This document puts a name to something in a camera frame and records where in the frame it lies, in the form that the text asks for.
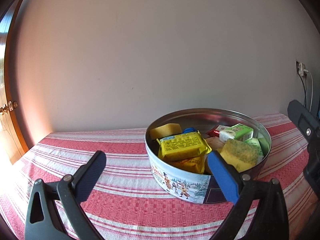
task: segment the yellow wrapper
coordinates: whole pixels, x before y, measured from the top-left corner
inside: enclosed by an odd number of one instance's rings
[[[211,147],[201,137],[199,131],[169,136],[158,140],[158,158],[165,162],[175,162],[211,152]]]
[[[198,157],[193,157],[190,159],[185,159],[185,160],[176,161],[176,162],[168,162],[168,164],[184,171],[203,174],[204,173],[204,154],[201,154]]]

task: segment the blue gripper pad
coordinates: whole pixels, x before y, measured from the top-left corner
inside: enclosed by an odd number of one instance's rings
[[[239,187],[223,162],[216,153],[211,152],[208,154],[207,163],[226,200],[236,204],[239,199]]]

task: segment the tin label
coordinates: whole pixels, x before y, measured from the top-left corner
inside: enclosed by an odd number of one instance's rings
[[[174,167],[164,171],[164,169],[161,169],[151,158],[149,159],[153,177],[164,190],[177,198],[189,202],[204,202],[210,176],[189,173]]]

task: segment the black cable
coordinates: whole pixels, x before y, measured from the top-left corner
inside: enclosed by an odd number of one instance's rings
[[[301,79],[302,86],[303,86],[303,91],[304,91],[304,101],[303,101],[303,106],[304,106],[304,107],[306,107],[306,104],[307,104],[307,100],[306,100],[306,88],[305,88],[305,86],[304,86],[304,83],[303,83],[303,80],[302,80],[301,76],[300,76],[300,75],[298,75],[298,76],[299,76],[299,78]]]

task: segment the wooden door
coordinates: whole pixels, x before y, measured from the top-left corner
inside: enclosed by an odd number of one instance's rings
[[[14,113],[13,106],[17,104],[12,101],[9,88],[11,33],[21,3],[22,0],[15,0],[0,22],[0,163],[3,165],[8,161],[15,163],[28,151]]]

